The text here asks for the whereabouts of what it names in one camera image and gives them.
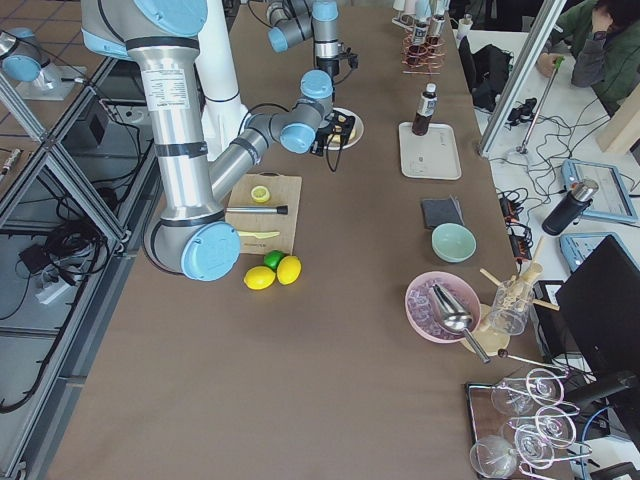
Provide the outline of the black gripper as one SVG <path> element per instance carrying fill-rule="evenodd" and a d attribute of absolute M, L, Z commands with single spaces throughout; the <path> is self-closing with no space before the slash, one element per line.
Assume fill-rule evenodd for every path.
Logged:
<path fill-rule="evenodd" d="M 341 111 L 333 111 L 328 124 L 316 132 L 309 152 L 322 156 L 326 150 L 341 150 L 355 138 L 356 117 Z"/>
<path fill-rule="evenodd" d="M 350 47 L 345 48 L 342 42 L 315 42 L 315 68 L 325 72 L 333 83 L 341 83 L 359 67 L 359 58 Z M 335 80 L 340 74 L 340 65 L 346 61 L 349 72 L 341 79 Z"/>

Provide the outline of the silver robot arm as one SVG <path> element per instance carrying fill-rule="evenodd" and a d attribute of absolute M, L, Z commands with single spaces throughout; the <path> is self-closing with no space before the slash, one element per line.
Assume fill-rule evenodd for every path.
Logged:
<path fill-rule="evenodd" d="M 275 114 L 250 114 L 240 100 L 220 2 L 85 1 L 81 12 L 86 47 L 141 72 L 166 198 L 145 234 L 151 261 L 193 280 L 223 277 L 241 248 L 224 197 L 272 145 L 308 153 L 336 122 L 334 80 L 349 55 L 337 4 L 269 3 L 272 48 L 311 40 L 315 55 L 294 106 Z"/>
<path fill-rule="evenodd" d="M 327 73 L 334 85 L 358 68 L 358 55 L 346 47 L 339 34 L 339 9 L 335 1 L 268 1 L 266 20 L 272 49 L 285 52 L 313 40 L 314 65 Z"/>

